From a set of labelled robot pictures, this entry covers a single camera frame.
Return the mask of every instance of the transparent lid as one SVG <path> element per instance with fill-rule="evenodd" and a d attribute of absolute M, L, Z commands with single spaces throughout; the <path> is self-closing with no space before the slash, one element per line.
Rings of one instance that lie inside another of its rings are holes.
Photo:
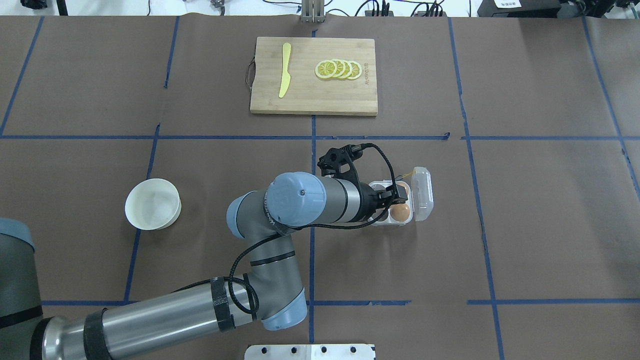
<path fill-rule="evenodd" d="M 413 218 L 423 221 L 433 210 L 433 190 L 431 188 L 431 174 L 424 167 L 414 167 L 411 176 L 413 192 Z"/>

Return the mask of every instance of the knife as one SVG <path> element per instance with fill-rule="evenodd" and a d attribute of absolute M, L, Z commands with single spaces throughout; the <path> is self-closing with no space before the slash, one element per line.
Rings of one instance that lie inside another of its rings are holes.
<path fill-rule="evenodd" d="M 289 89 L 291 75 L 289 75 L 289 57 L 291 56 L 291 44 L 286 42 L 282 44 L 282 79 L 280 80 L 279 98 L 283 98 Z"/>

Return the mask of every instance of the lemon slice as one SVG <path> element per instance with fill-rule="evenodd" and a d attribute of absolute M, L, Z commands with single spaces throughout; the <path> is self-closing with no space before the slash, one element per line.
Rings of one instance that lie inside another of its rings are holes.
<path fill-rule="evenodd" d="M 346 65 L 344 67 L 344 72 L 342 73 L 342 75 L 338 76 L 338 79 L 346 79 L 351 75 L 351 71 L 353 71 L 353 66 L 351 65 L 350 61 L 343 61 L 344 64 Z"/>
<path fill-rule="evenodd" d="M 351 73 L 347 77 L 349 80 L 355 80 L 362 75 L 362 65 L 357 61 L 349 61 L 349 65 L 351 66 Z"/>
<path fill-rule="evenodd" d="M 347 62 L 344 61 L 344 60 L 340 60 L 340 59 L 331 59 L 331 61 L 333 61 L 335 63 L 335 65 L 337 66 L 337 68 L 338 68 L 335 71 L 335 74 L 332 76 L 332 78 L 337 78 L 339 76 L 344 75 L 344 73 L 348 69 Z"/>
<path fill-rule="evenodd" d="M 329 79 L 338 70 L 338 65 L 331 60 L 320 61 L 316 65 L 316 76 L 321 79 Z"/>

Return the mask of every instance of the cutting board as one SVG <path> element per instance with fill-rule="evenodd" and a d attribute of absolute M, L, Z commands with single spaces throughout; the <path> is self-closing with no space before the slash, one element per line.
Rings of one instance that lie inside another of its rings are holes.
<path fill-rule="evenodd" d="M 291 44 L 291 83 L 284 97 L 279 98 L 282 44 L 286 42 Z M 355 80 L 319 79 L 316 65 L 331 59 L 357 61 L 364 72 Z M 374 40 L 259 37 L 250 109 L 258 114 L 377 115 Z"/>

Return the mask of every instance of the light blue cap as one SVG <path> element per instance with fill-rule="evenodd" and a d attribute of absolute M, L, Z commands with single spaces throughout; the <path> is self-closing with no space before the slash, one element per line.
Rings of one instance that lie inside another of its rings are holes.
<path fill-rule="evenodd" d="M 308 172 L 280 174 L 267 189 L 269 213 L 277 222 L 288 226 L 313 223 L 325 205 L 324 185 Z"/>
<path fill-rule="evenodd" d="M 229 205 L 229 207 L 227 208 L 227 227 L 229 228 L 229 230 L 231 230 L 231 233 L 236 238 L 244 239 L 244 236 L 242 236 L 242 234 L 240 233 L 240 230 L 238 230 L 237 216 L 238 216 L 238 209 L 240 208 L 240 203 L 242 203 L 242 200 L 244 200 L 244 198 L 250 193 L 252 192 L 248 192 L 240 196 L 236 200 L 233 200 Z"/>
<path fill-rule="evenodd" d="M 265 329 L 271 331 L 288 329 L 298 325 L 306 317 L 307 301 L 305 300 L 305 289 L 302 288 L 302 291 L 289 305 L 282 308 L 272 317 L 264 319 L 262 325 Z"/>
<path fill-rule="evenodd" d="M 20 239 L 31 245 L 33 251 L 36 250 L 36 247 L 33 245 L 33 240 L 31 240 L 31 232 L 29 231 L 29 227 L 19 222 L 18 220 L 13 220 L 10 218 L 0 218 L 0 234 L 13 236 L 16 239 Z"/>

